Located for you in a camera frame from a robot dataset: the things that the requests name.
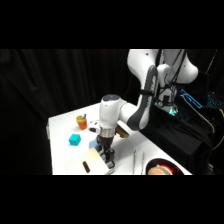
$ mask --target bowl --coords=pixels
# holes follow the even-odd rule
[[[181,171],[181,169],[179,167],[177,167],[175,164],[173,164],[170,161],[165,160],[165,159],[151,160],[146,166],[146,175],[148,176],[149,170],[154,167],[157,167],[158,165],[168,166],[171,170],[173,170],[174,176],[184,176],[184,173]]]

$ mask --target cup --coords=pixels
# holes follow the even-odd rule
[[[87,120],[86,120],[86,118],[83,119],[82,116],[78,116],[76,118],[76,121],[77,121],[77,123],[78,123],[78,125],[79,125],[81,130],[87,129]]]

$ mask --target blue cube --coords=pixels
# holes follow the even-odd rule
[[[72,135],[71,138],[69,139],[69,142],[71,145],[78,146],[79,143],[81,142],[80,135]]]

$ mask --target blue light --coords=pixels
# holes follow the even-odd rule
[[[198,109],[202,108],[202,105],[197,100],[195,100],[192,96],[186,93],[183,89],[181,90],[181,93],[184,94],[184,97],[186,100],[188,100],[188,102],[190,102],[191,104],[194,104]]]

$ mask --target red object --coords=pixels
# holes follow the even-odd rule
[[[173,175],[173,171],[168,166],[160,165],[159,167],[165,168],[166,170],[168,170],[168,172],[170,172],[171,175]]]

